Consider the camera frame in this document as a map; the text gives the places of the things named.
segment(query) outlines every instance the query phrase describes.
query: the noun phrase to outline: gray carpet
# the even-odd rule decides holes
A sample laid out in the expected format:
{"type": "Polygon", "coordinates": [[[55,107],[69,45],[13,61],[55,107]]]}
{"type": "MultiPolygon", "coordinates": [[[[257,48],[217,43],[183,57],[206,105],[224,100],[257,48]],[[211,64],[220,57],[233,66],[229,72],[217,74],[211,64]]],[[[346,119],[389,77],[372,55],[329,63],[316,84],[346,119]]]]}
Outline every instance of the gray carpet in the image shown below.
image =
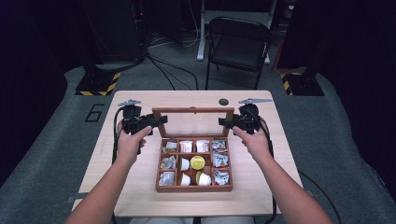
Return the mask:
{"type": "MultiPolygon", "coordinates": [[[[271,60],[277,45],[278,39],[275,39],[270,50],[271,60]]],[[[197,49],[198,43],[188,48],[166,44],[148,51],[152,56],[193,72],[202,90],[205,87],[206,60],[196,61],[197,49]]],[[[120,65],[125,64],[107,64],[105,67],[120,65]]],[[[176,78],[195,88],[190,74],[166,68],[176,78]]],[[[216,80],[210,81],[210,90],[248,90],[243,86],[254,85],[250,74],[227,68],[216,72],[215,67],[212,68],[216,80]]],[[[68,90],[64,100],[0,189],[0,223],[64,222],[72,207],[65,200],[78,192],[114,91],[172,90],[161,71],[149,60],[122,72],[109,96],[75,95],[75,88],[83,75],[82,68],[65,74],[68,90]],[[103,104],[96,107],[103,113],[98,122],[85,122],[94,104],[103,104]]],[[[188,89],[173,77],[169,78],[177,90],[188,89]]],[[[259,85],[259,90],[268,90],[274,96],[298,169],[328,194],[343,223],[396,223],[395,202],[375,171],[361,159],[336,91],[325,77],[318,75],[317,80],[325,96],[288,96],[279,74],[271,71],[271,65],[266,65],[259,85]]],[[[313,192],[334,223],[338,223],[327,198],[305,177],[302,176],[302,180],[304,187],[313,192]]],[[[256,221],[263,223],[268,217],[256,217],[256,221]]],[[[129,219],[119,217],[118,221],[127,223],[129,219]]],[[[277,216],[274,223],[285,221],[282,216],[277,216]]]]}

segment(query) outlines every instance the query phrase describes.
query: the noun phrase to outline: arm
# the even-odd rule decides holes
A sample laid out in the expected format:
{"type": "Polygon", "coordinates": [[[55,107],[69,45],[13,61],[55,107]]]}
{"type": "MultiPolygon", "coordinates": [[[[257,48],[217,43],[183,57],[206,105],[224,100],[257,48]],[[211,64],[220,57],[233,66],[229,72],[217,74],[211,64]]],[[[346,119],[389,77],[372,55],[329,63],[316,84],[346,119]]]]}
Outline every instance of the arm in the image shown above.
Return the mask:
{"type": "Polygon", "coordinates": [[[151,131],[147,127],[134,135],[120,132],[118,157],[102,179],[67,218],[65,223],[109,223],[129,170],[137,159],[139,145],[151,131]]]}
{"type": "Polygon", "coordinates": [[[272,158],[263,130],[248,134],[233,127],[253,160],[259,164],[277,205],[288,223],[332,223],[320,205],[272,158]]]}

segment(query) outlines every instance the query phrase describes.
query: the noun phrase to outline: yellow lid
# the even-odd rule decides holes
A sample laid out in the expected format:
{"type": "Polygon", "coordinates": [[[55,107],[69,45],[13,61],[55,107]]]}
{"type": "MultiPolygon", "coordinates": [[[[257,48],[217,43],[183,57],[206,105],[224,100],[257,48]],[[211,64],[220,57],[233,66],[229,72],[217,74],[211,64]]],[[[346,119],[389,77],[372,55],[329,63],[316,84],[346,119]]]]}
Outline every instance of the yellow lid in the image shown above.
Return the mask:
{"type": "Polygon", "coordinates": [[[194,170],[201,170],[205,166],[205,159],[202,156],[194,156],[191,158],[190,166],[194,170]]]}

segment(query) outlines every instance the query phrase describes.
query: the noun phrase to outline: yellow and black tape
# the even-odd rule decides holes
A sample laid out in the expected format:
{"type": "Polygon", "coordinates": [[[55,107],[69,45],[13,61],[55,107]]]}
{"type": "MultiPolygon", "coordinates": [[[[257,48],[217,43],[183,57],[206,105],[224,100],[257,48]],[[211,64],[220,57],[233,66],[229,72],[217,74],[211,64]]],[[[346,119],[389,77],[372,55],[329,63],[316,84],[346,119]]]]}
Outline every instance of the yellow and black tape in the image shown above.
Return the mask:
{"type": "Polygon", "coordinates": [[[85,96],[94,96],[94,95],[110,95],[113,92],[114,88],[116,88],[117,81],[120,78],[120,73],[114,75],[111,80],[110,85],[105,91],[76,91],[76,95],[85,95],[85,96]]]}
{"type": "Polygon", "coordinates": [[[283,87],[285,88],[286,94],[287,95],[293,95],[293,92],[291,91],[288,79],[286,78],[286,74],[293,74],[293,75],[297,75],[298,76],[301,73],[281,73],[280,74],[280,77],[282,78],[283,87]]]}

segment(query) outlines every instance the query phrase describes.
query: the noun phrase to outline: finger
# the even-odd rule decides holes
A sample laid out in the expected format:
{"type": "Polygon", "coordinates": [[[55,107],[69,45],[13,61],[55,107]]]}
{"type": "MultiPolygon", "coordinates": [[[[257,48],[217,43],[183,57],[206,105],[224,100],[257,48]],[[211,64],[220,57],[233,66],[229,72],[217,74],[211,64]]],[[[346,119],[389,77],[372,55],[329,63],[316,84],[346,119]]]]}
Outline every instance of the finger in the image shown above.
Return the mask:
{"type": "Polygon", "coordinates": [[[238,135],[238,137],[240,137],[242,139],[245,139],[245,136],[247,134],[247,133],[245,133],[245,131],[243,131],[242,129],[240,129],[240,128],[236,127],[236,126],[233,126],[233,132],[236,135],[238,135]]]}
{"type": "Polygon", "coordinates": [[[138,139],[143,139],[151,132],[151,130],[152,130],[151,126],[147,126],[146,128],[140,130],[138,133],[134,134],[134,136],[137,137],[138,139]]]}

